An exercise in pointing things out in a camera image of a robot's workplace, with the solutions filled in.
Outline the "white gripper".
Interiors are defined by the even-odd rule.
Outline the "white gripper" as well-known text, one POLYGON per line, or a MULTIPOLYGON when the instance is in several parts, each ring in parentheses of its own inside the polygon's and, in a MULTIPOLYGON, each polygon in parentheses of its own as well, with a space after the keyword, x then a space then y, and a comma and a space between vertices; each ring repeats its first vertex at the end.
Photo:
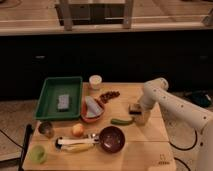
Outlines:
POLYGON ((139 98, 139 105, 143 112, 135 117, 135 122, 137 125, 145 125, 151 115, 151 112, 149 110, 153 109, 155 101, 147 95, 142 95, 139 98))

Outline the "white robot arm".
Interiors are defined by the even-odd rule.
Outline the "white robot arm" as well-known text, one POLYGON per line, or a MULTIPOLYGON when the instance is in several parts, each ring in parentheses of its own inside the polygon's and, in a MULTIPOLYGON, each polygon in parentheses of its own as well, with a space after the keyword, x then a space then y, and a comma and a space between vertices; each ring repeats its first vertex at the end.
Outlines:
POLYGON ((201 133, 196 171, 213 171, 213 112, 172 95, 168 88, 165 78, 150 80, 142 85, 143 93, 138 100, 141 123, 145 125, 148 122, 155 103, 159 103, 201 133))

